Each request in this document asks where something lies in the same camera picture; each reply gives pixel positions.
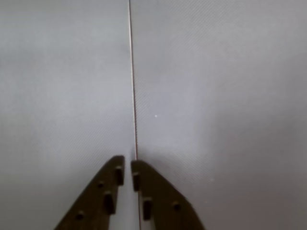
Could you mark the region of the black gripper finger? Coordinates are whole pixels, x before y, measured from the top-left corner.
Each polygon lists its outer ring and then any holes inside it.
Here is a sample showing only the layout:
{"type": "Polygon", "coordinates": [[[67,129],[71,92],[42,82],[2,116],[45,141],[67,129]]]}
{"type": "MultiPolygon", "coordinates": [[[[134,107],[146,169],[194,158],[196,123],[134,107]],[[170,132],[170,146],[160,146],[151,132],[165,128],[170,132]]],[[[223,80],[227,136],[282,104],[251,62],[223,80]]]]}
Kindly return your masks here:
{"type": "Polygon", "coordinates": [[[118,187],[124,184],[125,157],[107,161],[81,192],[57,230],[107,230],[116,213],[118,187]]]}
{"type": "Polygon", "coordinates": [[[131,162],[133,189],[142,196],[142,219],[153,220],[157,230],[203,230],[190,202],[154,167],[131,162]]]}

